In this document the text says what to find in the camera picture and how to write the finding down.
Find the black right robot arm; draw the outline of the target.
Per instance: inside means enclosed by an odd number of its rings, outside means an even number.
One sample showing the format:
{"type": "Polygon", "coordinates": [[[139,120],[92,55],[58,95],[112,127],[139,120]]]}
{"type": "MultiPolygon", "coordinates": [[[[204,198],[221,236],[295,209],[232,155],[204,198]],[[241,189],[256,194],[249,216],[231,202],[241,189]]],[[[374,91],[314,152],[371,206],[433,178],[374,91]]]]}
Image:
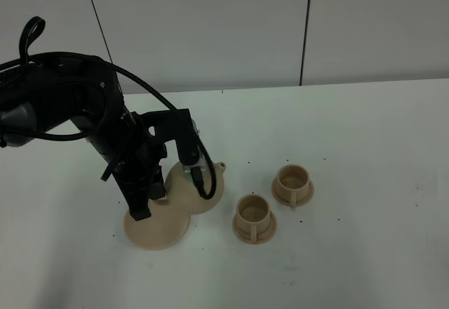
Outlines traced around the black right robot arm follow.
{"type": "Polygon", "coordinates": [[[1,66],[1,146],[86,139],[107,163],[103,180],[114,177],[130,207],[166,194],[159,164],[166,146],[148,129],[101,58],[50,55],[1,66]]]}

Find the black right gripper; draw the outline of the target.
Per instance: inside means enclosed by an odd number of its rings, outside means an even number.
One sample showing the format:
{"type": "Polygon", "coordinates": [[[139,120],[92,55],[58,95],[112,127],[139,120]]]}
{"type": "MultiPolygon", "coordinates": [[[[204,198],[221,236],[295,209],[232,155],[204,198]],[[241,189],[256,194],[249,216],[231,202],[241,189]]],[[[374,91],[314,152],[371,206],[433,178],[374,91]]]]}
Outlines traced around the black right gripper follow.
{"type": "Polygon", "coordinates": [[[160,165],[166,146],[156,143],[138,115],[126,108],[111,109],[107,121],[86,140],[107,162],[104,178],[113,175],[133,220],[150,218],[149,199],[166,196],[160,165]]]}

